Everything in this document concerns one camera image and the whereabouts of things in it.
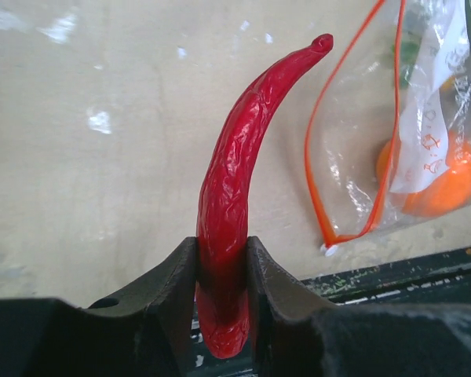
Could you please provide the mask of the zip bag with orange watermelon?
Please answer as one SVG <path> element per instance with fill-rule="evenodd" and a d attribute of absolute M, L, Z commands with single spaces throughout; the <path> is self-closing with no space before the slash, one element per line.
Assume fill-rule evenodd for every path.
<path fill-rule="evenodd" d="M 433 182 L 422 169 L 431 162 L 426 127 L 442 137 L 433 150 L 441 175 L 447 133 L 471 144 L 471 1 L 378 1 L 324 83 L 305 132 L 325 255 L 368 233 L 445 215 L 402 212 L 405 194 Z"/>

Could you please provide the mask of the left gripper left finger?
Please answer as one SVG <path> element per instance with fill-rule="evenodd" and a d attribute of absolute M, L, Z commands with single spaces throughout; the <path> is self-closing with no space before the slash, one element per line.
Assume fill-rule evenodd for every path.
<path fill-rule="evenodd" d="M 0 298 L 0 376 L 184 376 L 196 240 L 78 308 L 59 298 Z"/>

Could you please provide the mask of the orange fake orange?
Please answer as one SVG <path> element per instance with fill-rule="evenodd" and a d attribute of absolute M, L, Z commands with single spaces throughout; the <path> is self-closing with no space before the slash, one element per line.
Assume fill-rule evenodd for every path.
<path fill-rule="evenodd" d="M 442 137 L 432 135 L 430 128 L 425 128 L 421 142 L 430 154 L 431 162 L 423 163 L 422 169 L 431 173 L 433 182 L 421 191 L 403 196 L 404 214 L 437 217 L 456 210 L 471 200 L 471 144 L 468 141 L 459 144 L 457 136 L 454 131 L 447 133 L 447 171 L 438 175 L 438 155 L 433 150 L 440 147 Z"/>

